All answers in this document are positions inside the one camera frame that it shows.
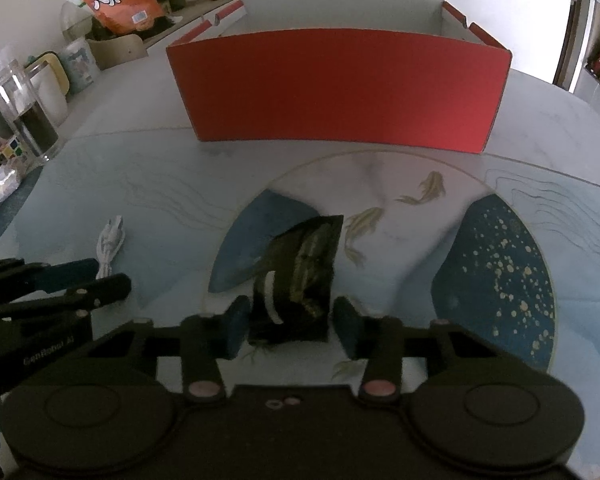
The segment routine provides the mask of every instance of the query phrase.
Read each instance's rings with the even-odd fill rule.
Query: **cardboard box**
[[[167,47],[200,140],[482,151],[511,53],[457,9],[443,0],[284,1],[263,18],[270,1],[235,0]],[[360,28],[370,25],[393,30]]]

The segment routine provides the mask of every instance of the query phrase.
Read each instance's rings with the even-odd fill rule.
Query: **white container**
[[[45,113],[55,126],[60,126],[69,115],[69,108],[51,65],[44,61],[27,72]]]
[[[77,94],[93,83],[100,75],[96,59],[84,38],[78,38],[58,52],[62,68],[69,78],[69,92]]]

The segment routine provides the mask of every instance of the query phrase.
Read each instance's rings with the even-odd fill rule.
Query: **white cable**
[[[113,221],[109,220],[100,233],[96,245],[96,256],[100,263],[100,269],[96,278],[106,278],[111,275],[111,262],[118,254],[122,242],[125,241],[125,228],[122,216],[116,216]]]

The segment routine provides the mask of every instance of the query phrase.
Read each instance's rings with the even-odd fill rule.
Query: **table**
[[[294,6],[302,2],[293,1]],[[283,8],[283,0],[245,2],[251,14]],[[176,36],[186,31],[183,27]],[[72,103],[61,127],[69,138],[62,152],[30,180],[30,195],[19,210],[5,206],[0,212],[0,258],[54,264],[91,257],[107,219],[121,214],[127,236],[114,270],[126,272],[134,290],[122,305],[93,315],[94,332],[101,335],[134,317],[174,325],[209,311],[206,286],[224,234],[272,180],[301,164],[348,152],[433,158],[495,190],[535,238],[557,304],[549,372],[576,391],[586,409],[585,429],[569,465],[583,478],[599,479],[600,118],[595,112],[571,94],[512,71],[482,155],[347,142],[205,144],[190,127],[165,44],[153,46],[148,58],[107,70]],[[221,363],[229,387],[243,381],[239,368]],[[253,381],[267,372],[250,371]],[[282,377],[275,371],[264,376]],[[158,379],[176,390],[177,360],[162,359]]]

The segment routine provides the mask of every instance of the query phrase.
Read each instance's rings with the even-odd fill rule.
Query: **glass jar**
[[[0,70],[0,113],[34,156],[47,161],[58,153],[58,133],[16,60]]]

